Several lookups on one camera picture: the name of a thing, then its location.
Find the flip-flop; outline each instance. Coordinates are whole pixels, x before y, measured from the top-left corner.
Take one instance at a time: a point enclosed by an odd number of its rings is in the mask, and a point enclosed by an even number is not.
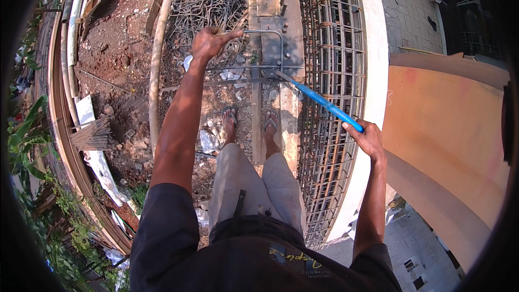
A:
[[[234,112],[234,113],[232,113],[232,112],[229,113],[229,117],[228,117],[227,119],[224,120],[224,113],[225,113],[225,111],[227,111],[227,110],[229,110],[229,109],[233,109],[233,108],[236,110],[236,112]],[[224,108],[222,109],[222,124],[225,125],[225,123],[227,123],[227,121],[228,121],[229,119],[232,119],[232,120],[234,121],[234,126],[237,127],[237,126],[238,126],[238,121],[236,120],[236,114],[237,114],[237,113],[238,113],[238,109],[237,109],[236,106],[234,106],[234,105],[227,105],[226,107],[224,107]]]
[[[279,122],[280,119],[279,119],[279,114],[277,112],[275,112],[275,111],[267,111],[267,112],[270,112],[271,113],[270,115],[275,114],[276,117],[278,118],[278,122]],[[274,122],[274,120],[272,120],[272,117],[269,117],[269,119],[263,125],[263,131],[267,130],[267,125],[269,123],[271,123],[274,126],[274,128],[276,129],[276,132],[277,132],[278,131],[278,126],[276,125],[276,122]]]

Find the blue pipe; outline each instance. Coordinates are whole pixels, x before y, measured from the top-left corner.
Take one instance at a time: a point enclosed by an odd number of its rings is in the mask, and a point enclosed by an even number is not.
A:
[[[341,111],[337,106],[333,105],[331,102],[326,100],[324,97],[319,95],[318,93],[314,92],[307,86],[298,83],[297,81],[293,80],[290,77],[286,77],[287,80],[289,80],[291,83],[294,84],[294,86],[299,89],[301,92],[303,92],[305,95],[316,101],[319,105],[326,108],[330,113],[334,114],[341,120],[343,120],[346,123],[349,123],[353,125],[355,130],[359,131],[360,133],[364,132],[364,129],[360,126],[359,123],[357,123],[354,119],[352,119],[349,115]]]

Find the right hand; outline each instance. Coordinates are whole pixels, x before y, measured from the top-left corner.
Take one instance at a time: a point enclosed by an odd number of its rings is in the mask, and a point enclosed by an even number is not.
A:
[[[235,29],[222,35],[215,35],[219,30],[216,26],[208,26],[197,33],[191,45],[193,59],[196,58],[209,62],[227,42],[243,35],[243,31],[240,29]]]
[[[357,120],[357,123],[364,128],[363,133],[358,132],[351,124],[346,122],[342,124],[342,127],[348,131],[362,151],[370,156],[372,160],[385,160],[386,153],[382,146],[382,131],[380,131],[375,123],[365,120]]]

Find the shorts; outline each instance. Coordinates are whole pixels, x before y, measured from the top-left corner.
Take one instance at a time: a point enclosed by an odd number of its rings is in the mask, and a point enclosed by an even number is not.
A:
[[[232,218],[240,190],[247,191],[241,216],[265,215],[306,233],[306,211],[299,183],[282,153],[274,153],[258,175],[237,144],[227,144],[217,157],[217,173],[209,202],[209,232],[218,222]]]

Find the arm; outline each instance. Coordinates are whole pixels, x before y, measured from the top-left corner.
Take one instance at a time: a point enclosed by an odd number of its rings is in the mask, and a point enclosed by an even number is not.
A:
[[[193,59],[162,123],[155,149],[150,188],[169,182],[180,185],[191,193],[205,68],[225,43],[243,35],[243,31],[234,30],[216,36],[213,32],[217,30],[216,27],[206,27],[193,39]]]
[[[354,240],[354,259],[366,248],[384,241],[386,224],[386,166],[387,159],[382,147],[382,133],[376,124],[357,120],[364,128],[359,133],[352,126],[342,126],[360,148],[371,158],[370,178],[359,211]]]

